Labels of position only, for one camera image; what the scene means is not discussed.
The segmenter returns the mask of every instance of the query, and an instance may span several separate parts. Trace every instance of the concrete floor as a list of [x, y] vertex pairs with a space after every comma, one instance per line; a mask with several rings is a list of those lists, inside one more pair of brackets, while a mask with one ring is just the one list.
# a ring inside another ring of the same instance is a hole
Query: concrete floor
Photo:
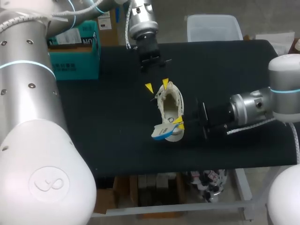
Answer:
[[[159, 43], [187, 42], [187, 16], [228, 14], [237, 18], [242, 34], [295, 31], [300, 37], [300, 1], [298, 0], [152, 0], [159, 24]], [[125, 19], [118, 24], [119, 43], [125, 44]], [[251, 190], [255, 193], [268, 168], [246, 169]], [[235, 184], [229, 181], [222, 202], [237, 200]], [[176, 219], [137, 219], [136, 216], [95, 218], [90, 225], [267, 225], [266, 208], [252, 221], [243, 221], [240, 210], [188, 212]]]
[[[159, 43], [187, 42], [187, 16], [225, 14], [237, 18], [243, 35], [295, 31], [300, 37], [298, 0], [152, 0], [159, 24]], [[125, 44], [125, 20], [118, 25], [119, 43]]]
[[[269, 170], [266, 168], [245, 169], [245, 173], [253, 194], [259, 189], [261, 181]], [[234, 202], [240, 200], [236, 183], [232, 176], [225, 185], [224, 192], [219, 196], [219, 202]], [[253, 221], [245, 221], [239, 209], [206, 210], [186, 212], [182, 217], [174, 219], [138, 219], [137, 216], [92, 218], [88, 225], [269, 225], [265, 207], [259, 210]]]

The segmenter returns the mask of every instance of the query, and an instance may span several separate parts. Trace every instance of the blue box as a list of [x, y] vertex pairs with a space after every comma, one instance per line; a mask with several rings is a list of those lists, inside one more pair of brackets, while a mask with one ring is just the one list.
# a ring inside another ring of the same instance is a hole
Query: blue box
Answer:
[[71, 32], [80, 34], [81, 43], [59, 45], [57, 37], [48, 40], [56, 80], [98, 79], [101, 49], [97, 22], [85, 21], [74, 29]]

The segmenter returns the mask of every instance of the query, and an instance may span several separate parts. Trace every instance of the yellow marker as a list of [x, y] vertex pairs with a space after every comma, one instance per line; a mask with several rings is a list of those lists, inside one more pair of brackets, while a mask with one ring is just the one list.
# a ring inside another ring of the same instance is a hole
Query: yellow marker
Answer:
[[147, 83], [147, 84], [145, 84], [145, 86], [149, 89], [149, 91], [151, 91], [152, 94], [154, 94], [151, 83]]
[[169, 78], [163, 79], [163, 84], [164, 84], [165, 90], [167, 89], [168, 83], [169, 83]]
[[182, 123], [182, 122], [183, 122], [183, 119], [182, 119], [182, 116], [180, 116], [173, 122], [173, 124]]
[[182, 123], [182, 124], [179, 124], [178, 128], [184, 130], [184, 125], [183, 125], [183, 123]]

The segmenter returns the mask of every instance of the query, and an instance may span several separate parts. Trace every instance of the black table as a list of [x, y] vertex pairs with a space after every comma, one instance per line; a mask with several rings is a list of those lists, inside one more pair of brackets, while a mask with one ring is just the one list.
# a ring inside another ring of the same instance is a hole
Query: black table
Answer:
[[[161, 44], [172, 62], [148, 75], [167, 73], [180, 89], [185, 112], [195, 97], [208, 106], [232, 94], [268, 86], [276, 53], [267, 41]], [[123, 46], [101, 49], [98, 81], [58, 82], [72, 140], [96, 178], [296, 164], [291, 129], [278, 121], [206, 142], [197, 126], [180, 142], [156, 142], [160, 112], [148, 101], [137, 56]]]

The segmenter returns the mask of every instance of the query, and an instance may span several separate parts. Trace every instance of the white cable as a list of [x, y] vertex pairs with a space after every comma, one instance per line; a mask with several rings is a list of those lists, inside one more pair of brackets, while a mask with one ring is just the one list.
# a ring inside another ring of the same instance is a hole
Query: white cable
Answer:
[[5, 21], [4, 23], [0, 24], [0, 33], [6, 30], [7, 28], [26, 21], [30, 20], [40, 20], [45, 19], [47, 16], [45, 15], [22, 15], [15, 18], [12, 18], [10, 20]]
[[91, 5], [88, 8], [85, 8], [83, 10], [79, 10], [79, 11], [64, 11], [64, 12], [59, 12], [59, 13], [52, 13], [52, 16], [67, 16], [67, 15], [81, 15], [81, 14], [85, 14], [88, 13], [90, 11], [92, 11], [94, 8], [96, 8], [103, 0], [98, 0], [96, 1], [93, 5]]
[[89, 11], [92, 11], [102, 1], [103, 0], [98, 0], [97, 2], [95, 2], [90, 7], [86, 8], [86, 9], [83, 9], [83, 10], [75, 11], [75, 12], [74, 11], [72, 11], [72, 12], [64, 11], [64, 12], [59, 12], [59, 13], [53, 13], [53, 14], [51, 14], [51, 16], [46, 16], [46, 15], [22, 15], [22, 16], [18, 16], [18, 17], [12, 18], [12, 19], [7, 20], [4, 23], [0, 24], [0, 33], [3, 32], [4, 30], [6, 30], [7, 28], [15, 25], [15, 24], [26, 22], [26, 21], [31, 21], [31, 20], [40, 20], [40, 19], [48, 18], [50, 20], [56, 19], [56, 20], [65, 21], [64, 19], [57, 18], [55, 16], [81, 15], [81, 14], [87, 13]]
[[300, 147], [299, 147], [299, 140], [298, 140], [298, 134], [296, 131], [296, 128], [294, 126], [294, 124], [289, 123], [291, 129], [292, 129], [292, 133], [294, 135], [294, 140], [295, 140], [295, 146], [296, 146], [296, 154], [297, 154], [297, 164], [300, 164]]
[[131, 49], [131, 45], [130, 45], [129, 39], [128, 39], [128, 28], [129, 28], [129, 18], [130, 18], [132, 4], [133, 4], [133, 0], [130, 0], [130, 4], [129, 4], [127, 15], [126, 15], [125, 41], [126, 41], [126, 48], [127, 49]]
[[230, 131], [227, 132], [227, 135], [231, 135], [231, 134], [234, 134], [234, 133], [237, 133], [237, 132], [240, 132], [240, 131], [244, 131], [244, 130], [249, 130], [249, 129], [252, 129], [252, 128], [256, 128], [256, 127], [259, 127], [259, 126], [264, 125], [266, 123], [270, 123], [270, 122], [272, 122], [274, 120], [275, 120], [275, 118], [272, 118], [272, 119], [265, 120], [263, 122], [260, 122], [260, 123], [257, 123], [257, 124], [254, 124], [254, 125], [251, 125], [251, 126], [248, 126], [248, 127], [243, 127], [243, 128], [238, 128], [238, 129], [230, 130]]

